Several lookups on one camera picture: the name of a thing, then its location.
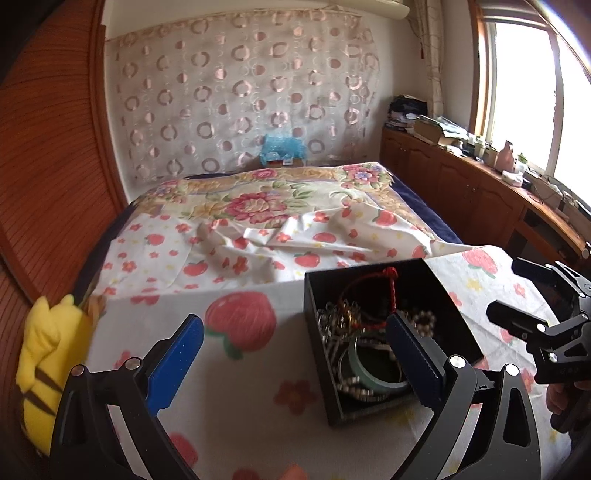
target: yellow plush toy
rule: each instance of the yellow plush toy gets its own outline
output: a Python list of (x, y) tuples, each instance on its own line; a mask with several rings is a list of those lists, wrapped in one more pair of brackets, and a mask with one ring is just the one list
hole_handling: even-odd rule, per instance
[(17, 385), (23, 393), (24, 430), (49, 455), (61, 394), (74, 365), (84, 363), (93, 321), (66, 295), (52, 308), (40, 297), (25, 321)]

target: beige curtain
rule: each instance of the beige curtain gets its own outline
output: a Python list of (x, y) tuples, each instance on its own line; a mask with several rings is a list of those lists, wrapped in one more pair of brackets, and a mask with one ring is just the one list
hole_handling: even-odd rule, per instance
[(106, 44), (115, 147), (138, 181), (257, 165), (265, 135), (308, 163), (361, 158), (379, 61), (363, 19), (329, 10), (192, 18)]
[(441, 0), (414, 0), (415, 20), (427, 66), (429, 114), (443, 115), (441, 71), (443, 69), (443, 11)]

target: silver screw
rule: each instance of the silver screw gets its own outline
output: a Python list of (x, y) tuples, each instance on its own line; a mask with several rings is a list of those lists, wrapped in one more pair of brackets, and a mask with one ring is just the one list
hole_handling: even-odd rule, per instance
[(505, 367), (505, 370), (507, 370), (507, 373), (513, 377), (516, 377), (517, 375), (519, 375), (519, 368), (517, 368), (515, 365), (513, 364), (508, 364)]
[(81, 376), (84, 373), (84, 365), (74, 365), (72, 367), (72, 370), (70, 370), (70, 373), (74, 377)]
[(459, 355), (454, 355), (450, 357), (449, 362), (452, 366), (456, 368), (464, 368), (466, 366), (466, 361)]
[(135, 370), (136, 368), (139, 367), (139, 365), (141, 364), (141, 360), (139, 358), (137, 358), (136, 356), (130, 358), (129, 360), (127, 360), (125, 362), (125, 368), (127, 370)]

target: hand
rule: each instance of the hand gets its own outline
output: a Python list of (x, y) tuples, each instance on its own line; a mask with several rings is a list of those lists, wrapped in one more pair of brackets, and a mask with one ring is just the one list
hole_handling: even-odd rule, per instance
[(308, 480), (308, 477), (306, 476), (306, 472), (300, 467), (292, 465), (285, 471), (279, 480)]
[[(581, 390), (591, 390), (591, 380), (575, 382), (574, 386)], [(569, 396), (564, 391), (564, 384), (555, 383), (548, 385), (546, 390), (546, 406), (552, 413), (560, 415), (569, 405)]]

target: window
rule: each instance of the window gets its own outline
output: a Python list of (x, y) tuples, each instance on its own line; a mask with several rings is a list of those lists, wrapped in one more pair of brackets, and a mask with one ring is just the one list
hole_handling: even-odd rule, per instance
[(515, 155), (523, 153), (589, 205), (591, 83), (560, 37), (532, 25), (518, 18), (493, 21), (492, 14), (485, 20), (489, 86), (482, 133), (497, 150), (512, 142)]

